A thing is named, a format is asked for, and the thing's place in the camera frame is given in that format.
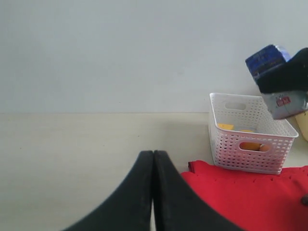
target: red fabric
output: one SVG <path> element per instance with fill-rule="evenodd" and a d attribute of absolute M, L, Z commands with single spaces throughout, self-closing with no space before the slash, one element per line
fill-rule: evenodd
<path fill-rule="evenodd" d="M 181 175 L 213 209 L 247 231 L 308 231 L 308 166 L 280 175 L 227 170 L 204 161 Z"/>

